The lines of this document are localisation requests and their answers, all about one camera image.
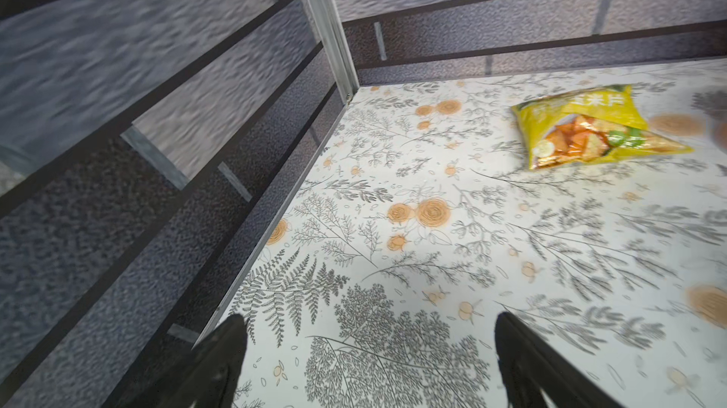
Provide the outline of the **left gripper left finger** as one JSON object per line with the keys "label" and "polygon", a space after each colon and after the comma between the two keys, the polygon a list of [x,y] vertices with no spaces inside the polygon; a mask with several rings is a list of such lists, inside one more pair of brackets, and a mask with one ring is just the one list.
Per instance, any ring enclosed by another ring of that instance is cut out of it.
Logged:
{"label": "left gripper left finger", "polygon": [[233,405],[248,345],[247,321],[233,314],[129,407],[215,407]]}

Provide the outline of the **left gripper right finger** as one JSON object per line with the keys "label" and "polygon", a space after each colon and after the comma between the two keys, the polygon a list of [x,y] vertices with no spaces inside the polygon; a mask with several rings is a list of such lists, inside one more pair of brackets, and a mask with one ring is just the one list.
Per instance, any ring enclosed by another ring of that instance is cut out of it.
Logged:
{"label": "left gripper right finger", "polygon": [[495,345],[511,407],[620,405],[512,313],[497,316]]}

